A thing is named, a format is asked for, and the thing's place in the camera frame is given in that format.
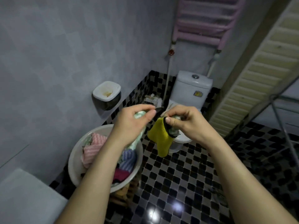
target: sticker on toilet tank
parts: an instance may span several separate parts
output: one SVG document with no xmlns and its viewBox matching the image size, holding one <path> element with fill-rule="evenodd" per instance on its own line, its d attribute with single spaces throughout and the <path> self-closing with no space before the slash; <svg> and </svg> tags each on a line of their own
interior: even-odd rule
<svg viewBox="0 0 299 224">
<path fill-rule="evenodd" d="M 196 96 L 196 97 L 202 97 L 202 92 L 200 92 L 200 91 L 195 91 L 195 93 L 193 94 L 193 96 Z"/>
</svg>

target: wooden stand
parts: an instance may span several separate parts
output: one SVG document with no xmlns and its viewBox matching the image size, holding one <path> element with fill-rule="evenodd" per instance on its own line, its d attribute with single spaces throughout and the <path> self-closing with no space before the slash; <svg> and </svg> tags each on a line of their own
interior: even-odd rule
<svg viewBox="0 0 299 224">
<path fill-rule="evenodd" d="M 142 167 L 140 167 L 133 180 L 126 184 L 123 188 L 111 193 L 109 202 L 124 206 L 126 208 L 129 207 L 129 203 L 132 201 L 133 196 L 138 189 L 139 181 L 141 180 L 141 170 Z"/>
</svg>

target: toilet tank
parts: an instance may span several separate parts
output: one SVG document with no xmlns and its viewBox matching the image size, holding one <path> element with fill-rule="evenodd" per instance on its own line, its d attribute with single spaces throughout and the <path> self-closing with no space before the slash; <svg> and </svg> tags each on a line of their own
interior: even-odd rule
<svg viewBox="0 0 299 224">
<path fill-rule="evenodd" d="M 185 106 L 195 106 L 200 110 L 207 98 L 213 80 L 188 71 L 179 71 L 170 100 Z"/>
</svg>

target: toilet tank lid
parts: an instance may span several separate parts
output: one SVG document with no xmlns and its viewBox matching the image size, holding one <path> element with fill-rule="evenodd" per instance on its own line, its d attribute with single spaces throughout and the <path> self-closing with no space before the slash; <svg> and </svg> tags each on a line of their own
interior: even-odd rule
<svg viewBox="0 0 299 224">
<path fill-rule="evenodd" d="M 199 78 L 195 79 L 192 77 L 192 75 L 198 75 Z M 210 89 L 212 88 L 213 80 L 209 79 L 208 77 L 204 75 L 199 75 L 196 73 L 192 73 L 189 71 L 179 71 L 177 80 L 183 83 L 187 83 L 192 86 L 197 86 L 204 89 Z"/>
</svg>

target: yellow towel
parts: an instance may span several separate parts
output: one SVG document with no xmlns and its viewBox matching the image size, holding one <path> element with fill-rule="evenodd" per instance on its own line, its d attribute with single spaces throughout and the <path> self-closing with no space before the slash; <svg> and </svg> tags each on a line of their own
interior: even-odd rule
<svg viewBox="0 0 299 224">
<path fill-rule="evenodd" d="M 171 137 L 166 130 L 171 126 L 166 124 L 165 118 L 159 118 L 147 134 L 148 138 L 157 144 L 160 157 L 167 156 L 169 147 L 174 140 L 174 137 Z"/>
</svg>

